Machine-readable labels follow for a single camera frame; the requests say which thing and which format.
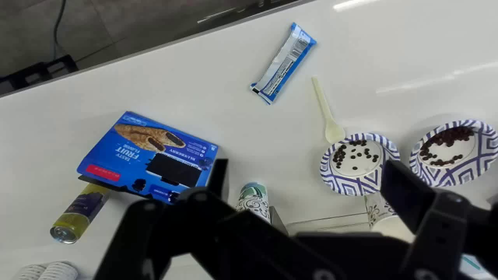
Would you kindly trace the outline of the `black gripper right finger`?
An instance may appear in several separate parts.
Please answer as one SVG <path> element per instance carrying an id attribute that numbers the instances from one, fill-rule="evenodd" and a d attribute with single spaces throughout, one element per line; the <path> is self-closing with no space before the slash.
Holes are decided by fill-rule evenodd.
<path id="1" fill-rule="evenodd" d="M 409 280 L 468 280 L 461 256 L 473 255 L 498 273 L 498 203 L 473 205 L 465 196 L 434 189 L 408 166 L 388 160 L 381 196 L 414 233 L 400 275 Z"/>

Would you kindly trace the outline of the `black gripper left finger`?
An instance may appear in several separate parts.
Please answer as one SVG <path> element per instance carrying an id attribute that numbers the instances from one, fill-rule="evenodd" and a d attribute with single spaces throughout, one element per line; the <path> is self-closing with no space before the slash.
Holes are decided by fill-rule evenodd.
<path id="1" fill-rule="evenodd" d="M 181 255 L 215 280 L 333 280 L 322 256 L 205 189 L 187 191 L 174 205 L 132 203 L 95 280 L 162 280 Z"/>

